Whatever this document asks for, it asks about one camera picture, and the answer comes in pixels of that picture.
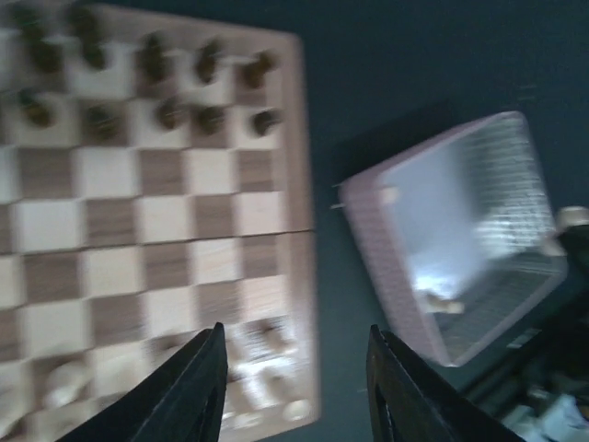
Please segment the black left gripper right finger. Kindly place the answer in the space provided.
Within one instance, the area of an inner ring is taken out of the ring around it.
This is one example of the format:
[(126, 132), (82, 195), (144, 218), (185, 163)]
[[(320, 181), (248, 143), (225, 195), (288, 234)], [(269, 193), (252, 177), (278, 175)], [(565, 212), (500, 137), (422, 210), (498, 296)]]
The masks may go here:
[(374, 441), (520, 439), (464, 398), (392, 332), (375, 324), (369, 333), (366, 376)]

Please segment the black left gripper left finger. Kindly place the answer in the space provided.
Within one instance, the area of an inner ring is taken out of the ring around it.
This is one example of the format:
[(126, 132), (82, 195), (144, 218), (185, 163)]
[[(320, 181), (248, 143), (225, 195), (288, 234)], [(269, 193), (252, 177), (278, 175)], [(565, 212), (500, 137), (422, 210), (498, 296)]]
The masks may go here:
[(199, 332), (137, 387), (62, 441), (142, 442), (219, 439), (228, 373), (225, 329)]

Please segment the light piece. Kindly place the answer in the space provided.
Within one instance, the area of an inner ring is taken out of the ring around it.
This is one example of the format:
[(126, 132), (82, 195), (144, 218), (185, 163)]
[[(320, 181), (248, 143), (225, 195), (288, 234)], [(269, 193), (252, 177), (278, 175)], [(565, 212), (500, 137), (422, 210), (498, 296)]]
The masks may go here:
[(69, 362), (56, 367), (45, 382), (43, 404), (47, 408), (61, 408), (72, 403), (88, 381), (88, 369), (80, 362)]
[(296, 399), (284, 405), (282, 417), (287, 422), (306, 419), (311, 412), (311, 404), (307, 399)]

